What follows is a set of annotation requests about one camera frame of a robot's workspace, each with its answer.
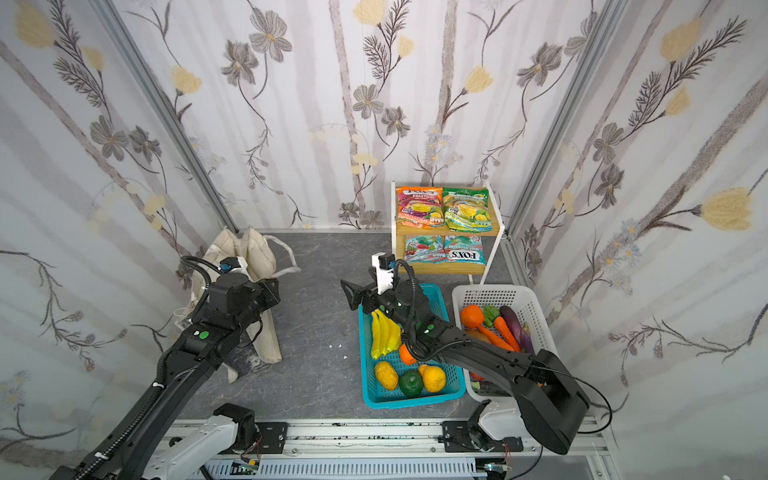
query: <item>black mounting plate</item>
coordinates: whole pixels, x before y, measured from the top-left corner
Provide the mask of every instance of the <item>black mounting plate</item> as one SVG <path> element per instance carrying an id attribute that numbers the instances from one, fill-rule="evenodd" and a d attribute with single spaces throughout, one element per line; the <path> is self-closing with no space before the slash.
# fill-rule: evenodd
<path id="1" fill-rule="evenodd" d="M 258 433 L 261 434 L 261 440 L 259 441 L 258 453 L 264 455 L 265 453 L 283 453 L 283 447 L 286 444 L 286 437 L 288 432 L 288 424 L 286 422 L 256 422 Z"/>
<path id="2" fill-rule="evenodd" d="M 479 452 L 480 448 L 472 447 L 467 422 L 447 421 L 442 423 L 442 436 L 446 453 Z M 486 452 L 504 452 L 504 445 L 510 452 L 522 452 L 523 441 L 520 437 L 507 437 L 503 440 L 488 439 L 490 449 Z"/>

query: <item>floral wallpaper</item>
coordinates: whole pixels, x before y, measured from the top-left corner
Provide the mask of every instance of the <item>floral wallpaper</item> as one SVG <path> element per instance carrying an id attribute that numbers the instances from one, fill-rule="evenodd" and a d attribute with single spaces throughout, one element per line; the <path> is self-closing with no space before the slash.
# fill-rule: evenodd
<path id="1" fill-rule="evenodd" d="M 625 478 L 768 468 L 767 7 L 630 2 L 513 232 Z"/>
<path id="2" fill-rule="evenodd" d="M 239 225 L 389 226 L 389 183 L 515 205 L 603 2 L 117 0 Z"/>
<path id="3" fill-rule="evenodd" d="M 144 392 L 220 225 L 87 3 L 0 12 L 0 469 L 47 478 Z"/>

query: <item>green avocado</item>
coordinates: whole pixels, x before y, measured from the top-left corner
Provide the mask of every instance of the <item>green avocado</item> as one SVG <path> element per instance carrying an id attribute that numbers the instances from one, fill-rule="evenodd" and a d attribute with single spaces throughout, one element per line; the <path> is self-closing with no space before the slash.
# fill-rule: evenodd
<path id="1" fill-rule="evenodd" d="M 410 399 L 419 396 L 424 389 L 422 376 L 416 370 L 409 370 L 403 373 L 398 384 L 400 385 L 400 391 Z"/>

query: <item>turquoise plastic basket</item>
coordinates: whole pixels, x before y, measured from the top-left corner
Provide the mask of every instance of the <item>turquoise plastic basket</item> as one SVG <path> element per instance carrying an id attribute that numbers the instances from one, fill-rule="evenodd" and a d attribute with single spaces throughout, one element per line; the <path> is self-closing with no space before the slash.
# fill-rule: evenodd
<path id="1" fill-rule="evenodd" d="M 448 321 L 448 312 L 445 311 L 445 302 L 442 299 L 440 288 L 433 283 L 423 283 L 424 294 L 429 298 L 429 309 L 435 315 L 446 322 Z M 366 405 L 372 409 L 404 409 L 406 407 L 415 407 L 421 405 L 432 405 L 443 403 L 449 400 L 457 399 L 464 395 L 466 384 L 462 370 L 454 365 L 440 363 L 434 360 L 427 362 L 428 365 L 440 367 L 445 372 L 445 388 L 437 393 L 422 391 L 422 395 L 410 399 L 403 395 L 400 387 L 390 392 L 382 387 L 373 370 L 376 364 L 383 360 L 389 362 L 400 376 L 407 370 L 418 368 L 421 363 L 407 366 L 400 361 L 400 355 L 395 351 L 387 355 L 380 356 L 379 359 L 371 358 L 371 346 L 373 345 L 373 335 L 371 334 L 371 322 L 373 317 L 362 312 L 362 306 L 358 308 L 360 322 L 360 366 L 362 369 L 362 399 Z"/>

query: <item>bag strap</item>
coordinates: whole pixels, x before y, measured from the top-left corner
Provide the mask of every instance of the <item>bag strap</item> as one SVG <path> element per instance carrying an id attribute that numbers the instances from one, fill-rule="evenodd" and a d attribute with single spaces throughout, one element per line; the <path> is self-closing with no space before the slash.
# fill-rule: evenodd
<path id="1" fill-rule="evenodd" d="M 272 240 L 274 243 L 277 243 L 282 248 L 284 248 L 286 252 L 288 252 L 291 265 L 293 265 L 293 266 L 288 266 L 287 268 L 283 268 L 279 272 L 275 272 L 275 274 L 272 275 L 273 277 L 277 278 L 278 276 L 282 276 L 286 273 L 298 273 L 301 271 L 301 268 L 298 265 L 296 265 L 296 258 L 293 256 L 293 250 L 291 250 L 290 247 L 288 247 L 281 239 L 277 237 L 273 237 L 272 235 L 263 235 L 263 237 L 264 237 L 264 240 Z"/>

